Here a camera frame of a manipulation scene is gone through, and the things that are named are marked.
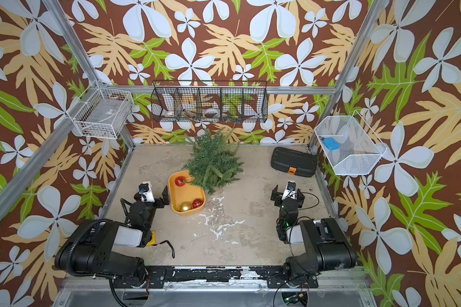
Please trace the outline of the gold ornament ball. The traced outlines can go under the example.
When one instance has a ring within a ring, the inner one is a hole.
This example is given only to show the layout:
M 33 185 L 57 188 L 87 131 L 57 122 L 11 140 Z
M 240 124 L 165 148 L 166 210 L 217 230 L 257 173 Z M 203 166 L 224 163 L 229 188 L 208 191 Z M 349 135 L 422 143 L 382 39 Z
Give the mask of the gold ornament ball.
M 187 212 L 187 211 L 192 210 L 192 208 L 193 208 L 192 202 L 183 202 L 179 206 L 179 212 Z

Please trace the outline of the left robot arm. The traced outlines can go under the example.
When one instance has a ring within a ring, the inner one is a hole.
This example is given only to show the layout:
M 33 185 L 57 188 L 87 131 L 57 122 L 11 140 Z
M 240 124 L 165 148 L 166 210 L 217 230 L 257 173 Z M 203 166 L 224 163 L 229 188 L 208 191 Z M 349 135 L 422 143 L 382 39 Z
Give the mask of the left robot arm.
M 155 238 L 152 223 L 157 209 L 170 204 L 169 189 L 154 198 L 149 183 L 139 185 L 131 203 L 122 198 L 125 221 L 109 219 L 87 220 L 69 237 L 55 255 L 55 268 L 71 276 L 123 278 L 134 283 L 146 277 L 144 261 L 112 250 L 114 245 L 143 248 Z

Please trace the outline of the red patterned ornament ball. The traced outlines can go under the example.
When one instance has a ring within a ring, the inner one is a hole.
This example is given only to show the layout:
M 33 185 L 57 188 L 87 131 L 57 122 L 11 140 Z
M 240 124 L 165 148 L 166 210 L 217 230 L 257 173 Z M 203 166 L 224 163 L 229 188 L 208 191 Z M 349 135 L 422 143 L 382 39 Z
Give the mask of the red patterned ornament ball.
M 177 186 L 177 187 L 183 187 L 185 184 L 186 184 L 186 179 L 184 176 L 179 176 L 179 177 L 176 177 L 175 180 L 174 180 L 174 184 Z

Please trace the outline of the yellow plastic tray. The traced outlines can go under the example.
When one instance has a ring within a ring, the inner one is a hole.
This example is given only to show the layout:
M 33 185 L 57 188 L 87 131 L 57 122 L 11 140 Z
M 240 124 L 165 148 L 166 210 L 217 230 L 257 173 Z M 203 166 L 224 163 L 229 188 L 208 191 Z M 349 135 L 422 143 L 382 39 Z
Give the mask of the yellow plastic tray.
M 174 184 L 176 177 L 184 176 L 186 179 L 186 184 L 183 187 L 177 187 Z M 206 193 L 204 190 L 198 186 L 192 185 L 193 178 L 190 176 L 188 170 L 178 171 L 172 174 L 169 177 L 169 196 L 170 196 L 170 205 L 172 210 L 180 216 L 188 216 L 200 212 L 206 203 Z M 193 202 L 195 199 L 200 198 L 204 201 L 202 207 L 197 209 L 192 209 L 187 212 L 179 212 L 179 206 L 183 202 Z

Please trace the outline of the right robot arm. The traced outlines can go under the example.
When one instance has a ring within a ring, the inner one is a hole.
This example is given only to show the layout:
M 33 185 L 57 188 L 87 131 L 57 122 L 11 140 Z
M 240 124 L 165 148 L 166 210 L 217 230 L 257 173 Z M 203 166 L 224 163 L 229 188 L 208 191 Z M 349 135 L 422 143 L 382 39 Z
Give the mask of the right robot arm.
M 276 220 L 277 236 L 281 242 L 291 246 L 303 244 L 305 252 L 292 254 L 284 262 L 286 281 L 311 278 L 324 271 L 351 269 L 357 257 L 342 229 L 334 218 L 312 220 L 299 216 L 304 210 L 305 196 L 294 182 L 288 182 L 284 192 L 274 188 L 271 201 L 279 208 Z

